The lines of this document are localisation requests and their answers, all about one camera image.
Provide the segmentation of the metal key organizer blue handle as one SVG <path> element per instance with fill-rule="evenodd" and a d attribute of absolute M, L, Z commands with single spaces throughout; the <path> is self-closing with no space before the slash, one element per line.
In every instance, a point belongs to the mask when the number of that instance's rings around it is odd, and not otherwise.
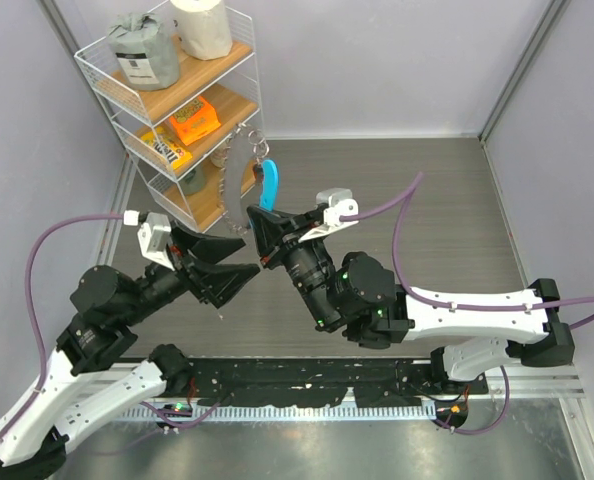
<path fill-rule="evenodd" d="M 269 156 L 270 146 L 263 133 L 248 123 L 239 123 L 230 135 L 230 149 L 226 166 L 221 169 L 219 195 L 223 219 L 232 233 L 243 236 L 250 229 L 242 199 L 255 185 L 261 186 L 258 205 L 273 210 L 278 197 L 280 174 L 277 164 Z M 256 184 L 253 168 L 263 169 L 264 179 Z"/>

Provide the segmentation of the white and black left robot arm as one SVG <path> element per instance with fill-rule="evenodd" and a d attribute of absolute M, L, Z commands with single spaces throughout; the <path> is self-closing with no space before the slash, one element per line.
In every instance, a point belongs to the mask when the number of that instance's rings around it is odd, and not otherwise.
<path fill-rule="evenodd" d="M 110 370 L 136 342 L 131 328 L 185 294 L 220 308 L 260 269 L 228 264 L 241 238 L 141 225 L 148 259 L 137 278 L 108 266 L 90 268 L 71 295 L 76 309 L 38 379 L 0 418 L 0 479 L 46 479 L 69 453 L 132 406 L 165 394 L 184 395 L 193 369 L 173 344 L 161 344 L 126 377 L 88 397 L 80 393 Z"/>

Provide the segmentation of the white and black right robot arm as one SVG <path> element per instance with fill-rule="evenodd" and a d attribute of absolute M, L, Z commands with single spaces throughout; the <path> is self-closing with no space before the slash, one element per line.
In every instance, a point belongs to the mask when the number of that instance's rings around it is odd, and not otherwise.
<path fill-rule="evenodd" d="M 507 294 L 471 295 L 406 288 L 393 271 L 363 251 L 336 266 L 325 237 L 354 225 L 353 200 L 319 205 L 303 214 L 247 214 L 261 265 L 283 267 L 319 331 L 341 331 L 363 348 L 456 336 L 463 343 L 431 353 L 432 387 L 450 394 L 480 374 L 510 363 L 532 368 L 572 362 L 574 340 L 554 307 L 546 306 L 551 280 Z"/>

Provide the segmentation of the grey green cup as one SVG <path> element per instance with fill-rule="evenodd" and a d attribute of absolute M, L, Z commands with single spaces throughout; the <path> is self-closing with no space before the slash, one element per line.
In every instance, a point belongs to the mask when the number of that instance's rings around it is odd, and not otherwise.
<path fill-rule="evenodd" d="M 180 190 L 185 196 L 200 192 L 205 188 L 206 183 L 206 176 L 201 165 L 189 171 L 179 180 Z"/>

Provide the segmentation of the white patterned cup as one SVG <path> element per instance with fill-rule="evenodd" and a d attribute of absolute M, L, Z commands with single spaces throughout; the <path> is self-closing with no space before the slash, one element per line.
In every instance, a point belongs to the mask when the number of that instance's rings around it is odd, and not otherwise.
<path fill-rule="evenodd" d="M 226 166 L 230 143 L 230 139 L 225 140 L 211 153 L 210 161 L 216 168 L 223 169 Z"/>

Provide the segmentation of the orange snack box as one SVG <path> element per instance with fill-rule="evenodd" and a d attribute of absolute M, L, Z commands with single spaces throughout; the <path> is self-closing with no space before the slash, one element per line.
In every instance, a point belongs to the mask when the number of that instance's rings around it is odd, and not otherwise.
<path fill-rule="evenodd" d="M 185 146 L 221 127 L 215 108 L 203 96 L 197 96 L 179 108 L 166 120 L 166 124 Z"/>

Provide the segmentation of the yellow candy bag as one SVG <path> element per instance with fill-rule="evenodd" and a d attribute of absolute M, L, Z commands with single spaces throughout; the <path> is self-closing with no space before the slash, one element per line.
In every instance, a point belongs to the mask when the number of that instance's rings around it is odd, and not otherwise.
<path fill-rule="evenodd" d="M 193 161 L 192 153 L 166 126 L 149 129 L 140 136 L 140 139 L 162 155 L 173 170 L 180 169 Z"/>

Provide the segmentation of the white paper towel roll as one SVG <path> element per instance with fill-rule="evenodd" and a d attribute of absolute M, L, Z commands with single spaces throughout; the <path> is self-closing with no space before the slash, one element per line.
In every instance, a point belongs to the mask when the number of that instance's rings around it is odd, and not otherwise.
<path fill-rule="evenodd" d="M 172 0 L 173 22 L 184 52 L 199 60 L 227 56 L 232 48 L 223 1 Z"/>

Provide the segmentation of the grey wrapped paper roll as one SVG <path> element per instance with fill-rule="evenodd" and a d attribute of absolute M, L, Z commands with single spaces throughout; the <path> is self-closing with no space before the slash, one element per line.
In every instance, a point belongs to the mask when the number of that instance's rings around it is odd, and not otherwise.
<path fill-rule="evenodd" d="M 118 16 L 108 28 L 107 43 L 133 89 L 162 90 L 180 78 L 176 49 L 163 21 L 154 13 Z"/>

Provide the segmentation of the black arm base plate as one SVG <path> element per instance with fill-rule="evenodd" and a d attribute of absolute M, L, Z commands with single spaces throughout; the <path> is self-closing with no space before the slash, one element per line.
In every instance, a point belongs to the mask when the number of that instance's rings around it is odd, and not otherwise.
<path fill-rule="evenodd" d="M 163 371 L 163 396 L 191 395 L 201 406 L 322 408 L 348 392 L 360 408 L 419 406 L 423 397 L 486 394 L 480 374 L 470 384 L 440 381 L 428 363 L 396 358 L 190 358 L 151 356 Z"/>

